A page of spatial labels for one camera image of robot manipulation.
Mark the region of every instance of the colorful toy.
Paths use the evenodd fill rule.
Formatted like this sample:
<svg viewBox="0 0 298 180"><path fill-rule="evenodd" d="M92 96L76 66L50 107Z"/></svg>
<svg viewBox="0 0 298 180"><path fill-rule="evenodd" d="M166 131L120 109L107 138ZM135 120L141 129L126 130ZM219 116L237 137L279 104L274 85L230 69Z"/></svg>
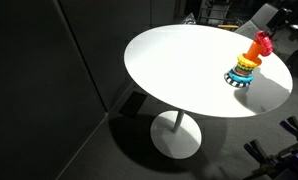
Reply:
<svg viewBox="0 0 298 180"><path fill-rule="evenodd" d="M246 54L240 54L238 63L225 74L225 80L235 87L247 87L253 80L253 70L261 65L261 54L263 57L269 56L272 52L272 44L269 36L264 31L258 31Z"/></svg>

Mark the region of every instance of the table pedestal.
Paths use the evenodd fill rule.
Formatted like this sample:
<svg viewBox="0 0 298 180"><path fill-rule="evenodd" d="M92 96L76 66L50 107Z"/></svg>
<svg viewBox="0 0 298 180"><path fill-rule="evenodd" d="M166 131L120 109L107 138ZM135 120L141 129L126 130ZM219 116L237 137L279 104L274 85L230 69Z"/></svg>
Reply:
<svg viewBox="0 0 298 180"><path fill-rule="evenodd" d="M157 149L174 159L192 156L201 144L198 124L183 110L159 114L151 125L150 134Z"/></svg>

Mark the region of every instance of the table leg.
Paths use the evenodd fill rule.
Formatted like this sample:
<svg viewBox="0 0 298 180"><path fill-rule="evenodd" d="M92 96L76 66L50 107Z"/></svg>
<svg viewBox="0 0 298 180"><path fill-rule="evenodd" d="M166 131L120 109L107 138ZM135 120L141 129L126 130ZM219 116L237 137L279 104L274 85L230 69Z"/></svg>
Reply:
<svg viewBox="0 0 298 180"><path fill-rule="evenodd" d="M150 133L156 148L174 159L192 156L201 144L198 124L183 110L159 114L152 122Z"/></svg>

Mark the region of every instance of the blue ring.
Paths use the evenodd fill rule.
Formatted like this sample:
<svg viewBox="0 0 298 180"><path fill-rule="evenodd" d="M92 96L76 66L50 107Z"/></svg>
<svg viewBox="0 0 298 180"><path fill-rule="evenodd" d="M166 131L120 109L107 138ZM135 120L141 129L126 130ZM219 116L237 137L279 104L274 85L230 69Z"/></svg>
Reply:
<svg viewBox="0 0 298 180"><path fill-rule="evenodd" d="M234 81L236 82L239 82L239 83L249 83L253 80L253 76L249 76L249 77L242 77L242 76L238 76L236 75L232 70L229 71L229 76L231 79L233 79Z"/></svg>

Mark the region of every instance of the gray carpet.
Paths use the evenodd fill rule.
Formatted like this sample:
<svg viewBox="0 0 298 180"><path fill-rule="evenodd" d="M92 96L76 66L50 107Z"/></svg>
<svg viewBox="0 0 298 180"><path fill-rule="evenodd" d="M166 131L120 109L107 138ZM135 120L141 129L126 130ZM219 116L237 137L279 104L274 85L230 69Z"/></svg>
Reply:
<svg viewBox="0 0 298 180"><path fill-rule="evenodd" d="M136 85L130 88L60 180L236 180L259 166L243 149L244 143L258 139L268 154L275 154L296 142L279 122L292 115L298 118L298 79L294 79L290 98L262 115L225 119L188 113L198 123L203 137L198 152L183 160L165 157L150 139L154 117L174 107L149 95L135 118L119 113L133 91L146 94Z"/></svg>

